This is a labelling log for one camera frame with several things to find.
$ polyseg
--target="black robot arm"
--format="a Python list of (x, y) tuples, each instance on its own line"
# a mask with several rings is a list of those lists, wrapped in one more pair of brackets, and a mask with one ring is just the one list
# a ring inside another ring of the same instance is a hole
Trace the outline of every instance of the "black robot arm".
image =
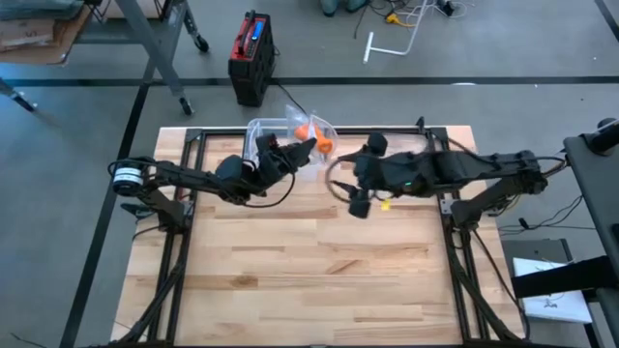
[(266, 190), (288, 174), (294, 174), (310, 161), (310, 151), (316, 139), (279, 146), (273, 134), (256, 139), (259, 165), (233, 155), (223, 160), (215, 173), (156, 161), (147, 157), (122, 159), (110, 165), (113, 170), (113, 189), (122, 196), (136, 197), (148, 209), (159, 215), (160, 224), (177, 228), (185, 225), (186, 207), (169, 200), (159, 191), (174, 186), (216, 194), (222, 200), (246, 205), (252, 195), (264, 197)]
[(357, 187), (337, 181), (329, 184), (348, 193), (347, 199), (340, 197), (340, 200), (350, 204), (349, 213), (357, 218), (368, 216), (370, 200), (378, 190), (388, 191), (393, 197), (430, 197), (456, 191), (473, 181), (501, 179), (475, 198), (452, 204), (455, 224), (466, 227), (479, 221), (483, 211), (501, 208), (508, 197), (537, 194), (547, 185), (537, 158), (530, 151), (491, 156), (462, 151), (402, 152), (382, 158), (386, 149), (387, 139), (374, 133), (360, 151), (336, 161), (355, 163)]

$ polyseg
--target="gray floor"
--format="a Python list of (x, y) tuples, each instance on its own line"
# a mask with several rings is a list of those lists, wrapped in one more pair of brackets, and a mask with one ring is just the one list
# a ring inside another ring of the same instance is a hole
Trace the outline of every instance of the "gray floor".
[[(198, 54), (182, 35), (175, 66), (183, 77), (226, 77), (238, 21), (254, 8), (273, 18), (281, 51), (277, 75), (290, 76), (585, 76), (619, 74), (619, 43), (593, 1), (465, 1), (466, 17), (431, 15), (407, 57), (372, 54), (361, 64), (368, 31), (385, 47), (403, 47), (407, 31), (366, 13), (325, 18), (318, 1), (192, 1), (211, 53)], [(619, 17), (619, 4), (608, 2)], [(112, 58), (106, 57), (113, 49)], [(139, 46), (77, 45), (63, 67), (0, 65), (6, 78), (140, 78), (146, 55)], [(619, 109), (619, 86), (289, 86), (306, 109), (334, 125), (410, 125), (425, 116), (434, 125), (472, 125), (482, 153), (528, 148), (539, 155), (561, 149), (562, 139), (589, 131)], [(99, 215), (108, 176), (137, 91), (115, 88), (24, 88), (41, 106), (28, 114), (0, 98), (0, 346), (27, 347), (9, 333), (57, 346)], [(289, 100), (270, 88), (259, 109), (239, 106), (230, 87), (187, 89), (196, 114), (182, 115), (164, 87), (151, 88), (132, 148), (152, 154), (168, 126), (244, 126), (255, 117), (279, 117)], [(540, 221), (578, 196), (570, 171), (546, 192), (526, 197), (499, 219)], [(566, 221), (590, 226), (585, 207)], [(115, 210), (78, 343), (109, 337), (131, 249), (133, 221)], [(575, 259), (604, 251), (595, 233), (538, 230), (510, 237), (566, 238)], [(594, 308), (599, 317), (600, 312)], [(608, 341), (601, 326), (606, 347)], [(586, 347), (580, 326), (535, 321), (539, 343)]]

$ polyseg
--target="wooden tabletop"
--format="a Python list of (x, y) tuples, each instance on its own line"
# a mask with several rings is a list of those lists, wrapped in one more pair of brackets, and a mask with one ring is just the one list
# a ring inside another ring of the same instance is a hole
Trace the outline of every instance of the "wooden tabletop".
[[(155, 158), (178, 163), (185, 130), (161, 129)], [(452, 126), (448, 132), (475, 149), (470, 127)], [(390, 152), (425, 147), (420, 136), (386, 135)], [(366, 140), (343, 136), (337, 152), (357, 151)], [(215, 170), (225, 157), (241, 154), (242, 149), (243, 137), (211, 136), (202, 169)], [(354, 184), (352, 166), (336, 170), (334, 179)], [(268, 197), (251, 203), (275, 202), (289, 185), (287, 177), (268, 191)], [(461, 191), (462, 198), (485, 187), (473, 183)], [(171, 194), (173, 188), (162, 191)], [(157, 223), (148, 219), (137, 229)], [(478, 232), (509, 279), (494, 220), (484, 217)], [(133, 243), (112, 339), (127, 332), (155, 295), (163, 242), (164, 234), (154, 231)], [(472, 248), (486, 300), (521, 335), (516, 307), (475, 241)], [(468, 296), (466, 301), (475, 336)], [(165, 305), (164, 328), (167, 311)], [(368, 219), (357, 219), (326, 190), (324, 172), (312, 168), (299, 172), (288, 198), (269, 209), (233, 206), (200, 193), (175, 343), (461, 343), (436, 198), (400, 198), (388, 211), (374, 203)]]

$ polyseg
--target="orange toy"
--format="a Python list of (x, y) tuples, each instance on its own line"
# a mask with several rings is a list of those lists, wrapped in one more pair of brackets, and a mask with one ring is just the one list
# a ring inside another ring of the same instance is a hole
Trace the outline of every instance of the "orange toy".
[[(297, 127), (297, 129), (294, 130), (294, 136), (299, 140), (306, 141), (308, 140), (309, 129), (310, 124), (304, 124), (301, 127)], [(331, 139), (327, 139), (317, 125), (314, 125), (313, 129), (316, 132), (316, 147), (318, 148), (318, 152), (325, 155), (331, 153), (331, 151), (333, 151), (333, 141)]]

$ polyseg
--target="small yellow item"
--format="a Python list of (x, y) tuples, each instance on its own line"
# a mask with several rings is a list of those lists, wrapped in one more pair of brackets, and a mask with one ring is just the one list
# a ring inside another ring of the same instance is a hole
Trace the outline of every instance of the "small yellow item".
[(387, 198), (380, 204), (380, 210), (387, 212), (391, 209), (391, 199)]
[(385, 21), (387, 23), (393, 23), (393, 24), (397, 24), (406, 28), (412, 28), (415, 26), (415, 24), (406, 24), (406, 23), (402, 23), (401, 21), (399, 21), (398, 15), (397, 14), (389, 14), (385, 17)]

